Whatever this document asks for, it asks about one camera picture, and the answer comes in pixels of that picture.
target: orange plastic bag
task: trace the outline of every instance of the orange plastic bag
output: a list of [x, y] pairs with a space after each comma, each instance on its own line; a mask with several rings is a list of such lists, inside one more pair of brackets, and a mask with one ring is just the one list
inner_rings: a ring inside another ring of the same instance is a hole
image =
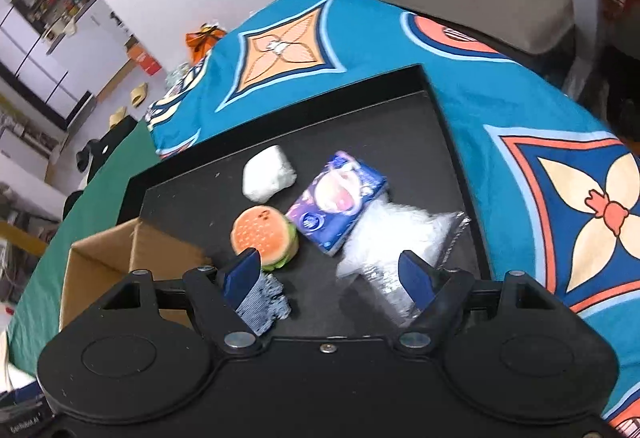
[[191, 64], [197, 64], [207, 52], [224, 36], [226, 31], [217, 24], [203, 24], [199, 32], [191, 32], [184, 40], [191, 52]]

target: silver bolt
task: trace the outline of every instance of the silver bolt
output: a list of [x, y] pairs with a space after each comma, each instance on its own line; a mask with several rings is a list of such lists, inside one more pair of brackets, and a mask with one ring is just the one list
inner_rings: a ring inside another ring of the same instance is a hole
[[248, 348], [255, 342], [255, 335], [249, 332], [233, 332], [225, 336], [225, 344], [233, 349]]
[[320, 351], [323, 353], [335, 353], [338, 351], [338, 346], [330, 342], [325, 342], [324, 344], [320, 344]]
[[431, 344], [431, 338], [425, 333], [408, 332], [400, 336], [400, 344], [405, 348], [419, 350]]

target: blue tissue package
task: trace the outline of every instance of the blue tissue package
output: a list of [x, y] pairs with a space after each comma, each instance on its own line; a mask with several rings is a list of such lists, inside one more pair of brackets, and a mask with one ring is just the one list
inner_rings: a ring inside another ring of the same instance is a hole
[[287, 218], [324, 253], [334, 255], [386, 178], [338, 151], [287, 212]]

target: green cloth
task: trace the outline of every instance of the green cloth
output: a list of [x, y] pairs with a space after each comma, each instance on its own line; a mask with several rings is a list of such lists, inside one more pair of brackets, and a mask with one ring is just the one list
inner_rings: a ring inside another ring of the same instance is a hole
[[16, 367], [35, 375], [40, 352], [58, 332], [71, 245], [115, 226], [129, 178], [159, 161], [145, 123], [139, 122], [86, 187], [40, 259], [9, 324], [10, 360]]

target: black tray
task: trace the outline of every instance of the black tray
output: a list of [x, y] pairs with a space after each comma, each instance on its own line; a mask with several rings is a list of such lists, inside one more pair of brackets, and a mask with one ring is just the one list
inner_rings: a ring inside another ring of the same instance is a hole
[[[204, 248], [214, 264], [229, 262], [233, 221], [254, 205], [242, 195], [242, 170], [273, 144], [284, 150], [298, 180], [269, 205], [286, 212], [333, 153], [345, 150], [387, 176], [394, 202], [433, 213], [465, 211], [472, 223], [447, 267], [490, 277], [466, 180], [420, 65], [287, 106], [172, 156], [129, 181], [118, 222], [142, 216]], [[370, 301], [336, 286], [340, 255], [330, 258], [300, 237], [296, 258], [275, 273], [285, 285], [292, 316], [278, 322], [272, 334], [360, 336], [390, 330]]]

